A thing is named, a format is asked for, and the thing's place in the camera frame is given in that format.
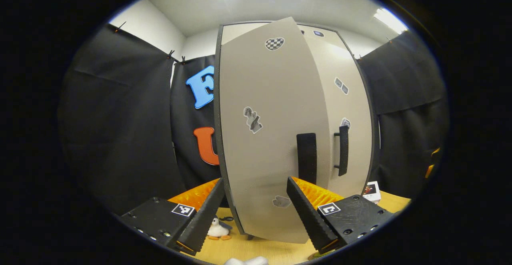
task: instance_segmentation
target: table surface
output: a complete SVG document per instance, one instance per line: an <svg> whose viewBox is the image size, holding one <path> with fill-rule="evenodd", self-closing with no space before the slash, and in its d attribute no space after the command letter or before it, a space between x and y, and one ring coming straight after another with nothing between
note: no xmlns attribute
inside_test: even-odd
<svg viewBox="0 0 512 265"><path fill-rule="evenodd" d="M408 198L396 196L386 192L380 192L381 199L378 205L391 213L402 210L411 201ZM219 208L217 216L224 218L232 216L229 208ZM284 243L270 241L258 237L247 240L247 235L241 235L234 221L225 221L233 227L229 240L211 240L205 238L201 252L191 256L216 265L223 265L229 258L242 261L263 256L268 259L269 265L292 265L308 260L308 257L316 252L311 240L305 244Z"/></svg>

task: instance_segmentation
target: black fabric backdrop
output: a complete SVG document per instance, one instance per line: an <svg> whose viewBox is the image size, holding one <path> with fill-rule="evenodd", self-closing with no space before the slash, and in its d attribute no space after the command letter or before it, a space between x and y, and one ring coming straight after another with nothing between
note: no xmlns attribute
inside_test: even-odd
<svg viewBox="0 0 512 265"><path fill-rule="evenodd" d="M206 67L214 66L214 61L215 55L210 55L187 60L184 65L174 65L170 90L170 126L176 160L187 190L221 177L219 165L210 165L201 159L197 138L194 136L196 128L215 128L214 102L211 101L196 110L194 93L185 83ZM212 145L217 153L215 133L212 135ZM221 207L228 207L226 198L223 199Z"/></svg>
<svg viewBox="0 0 512 265"><path fill-rule="evenodd" d="M370 179L386 192L415 197L435 161L432 152L442 152L448 133L446 90L435 58L406 31L358 63L380 122L381 148Z"/></svg>
<svg viewBox="0 0 512 265"><path fill-rule="evenodd" d="M185 191L172 150L172 60L107 25L66 73L59 130L72 169L113 213Z"/></svg>

